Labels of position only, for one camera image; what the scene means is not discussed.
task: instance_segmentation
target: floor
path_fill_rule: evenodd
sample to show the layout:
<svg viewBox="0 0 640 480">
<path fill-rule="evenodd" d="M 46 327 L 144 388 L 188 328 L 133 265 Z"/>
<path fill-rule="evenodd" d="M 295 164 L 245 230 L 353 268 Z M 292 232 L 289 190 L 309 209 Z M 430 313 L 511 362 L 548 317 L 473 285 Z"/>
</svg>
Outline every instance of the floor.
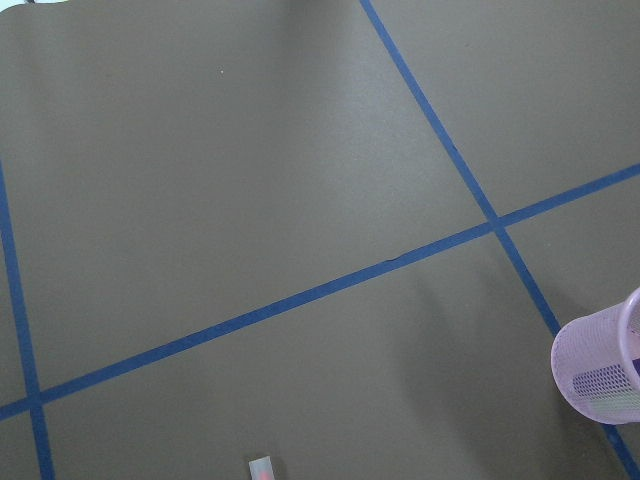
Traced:
<svg viewBox="0 0 640 480">
<path fill-rule="evenodd" d="M 640 479 L 549 368 L 640 285 L 639 42 L 633 0 L 2 12 L 0 477 Z"/>
</svg>

